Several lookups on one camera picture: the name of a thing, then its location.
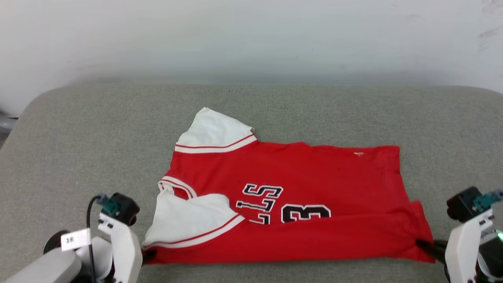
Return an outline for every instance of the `cable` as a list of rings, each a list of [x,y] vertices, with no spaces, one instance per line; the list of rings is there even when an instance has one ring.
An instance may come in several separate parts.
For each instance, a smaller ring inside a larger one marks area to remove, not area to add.
[[[93,203],[98,198],[101,198],[101,196],[100,195],[95,195],[95,196],[93,196],[93,198],[89,202],[88,213],[86,215],[86,227],[87,228],[91,228],[91,207],[93,207]],[[95,274],[95,269],[94,269],[94,255],[93,255],[93,243],[92,243],[92,241],[89,244],[89,258],[91,259],[91,277],[93,279],[92,282],[96,283],[96,274]]]

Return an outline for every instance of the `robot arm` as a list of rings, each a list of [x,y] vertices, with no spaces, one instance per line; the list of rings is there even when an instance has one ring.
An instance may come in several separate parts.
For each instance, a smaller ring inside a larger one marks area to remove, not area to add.
[[[493,230],[491,205],[503,199],[503,191],[482,195],[470,187],[447,201],[447,214],[459,220],[449,241],[418,241],[427,253],[445,264],[450,283],[494,283],[503,281],[503,233]]]
[[[94,268],[88,246],[63,251],[60,239],[64,235],[57,233],[51,238],[56,245],[49,240],[44,255],[6,283],[87,283],[92,282],[91,270],[98,282],[136,283],[143,258],[129,226],[136,222],[139,207],[119,193],[109,199],[102,197],[98,203],[103,204],[98,229],[110,235],[111,243],[100,237],[92,239]]]

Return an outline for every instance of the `label sticker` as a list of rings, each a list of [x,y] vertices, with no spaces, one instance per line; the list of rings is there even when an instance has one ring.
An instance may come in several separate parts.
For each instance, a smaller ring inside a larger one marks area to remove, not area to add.
[[[78,249],[91,244],[91,229],[85,228],[61,236],[63,251]]]

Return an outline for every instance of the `gray fabric surface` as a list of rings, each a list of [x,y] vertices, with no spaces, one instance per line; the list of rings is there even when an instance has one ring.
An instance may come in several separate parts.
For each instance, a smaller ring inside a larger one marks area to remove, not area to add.
[[[28,106],[0,151],[0,281],[41,256],[53,233],[83,228],[88,201],[98,192],[117,191],[136,200],[141,211],[132,229],[142,241],[153,219],[157,181],[169,168],[178,137],[204,106],[252,125],[262,141],[401,146],[407,193],[423,203],[436,238],[447,238],[458,225],[446,215],[448,198],[470,185],[485,191],[502,188],[503,97],[488,90],[315,85],[57,89]],[[97,208],[93,215],[97,219]],[[496,217],[501,227],[502,206]],[[139,282],[292,281],[445,279],[439,264],[395,259],[147,266],[139,277]]]
[[[0,150],[4,146],[5,141],[7,140],[7,137],[9,136],[8,133],[1,133],[0,132]]]

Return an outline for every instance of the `red jersey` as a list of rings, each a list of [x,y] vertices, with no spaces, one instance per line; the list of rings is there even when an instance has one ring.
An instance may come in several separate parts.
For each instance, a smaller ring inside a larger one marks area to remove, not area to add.
[[[203,108],[159,182],[143,243],[150,263],[396,257],[434,260],[423,208],[409,202],[399,147],[258,141],[252,128]]]

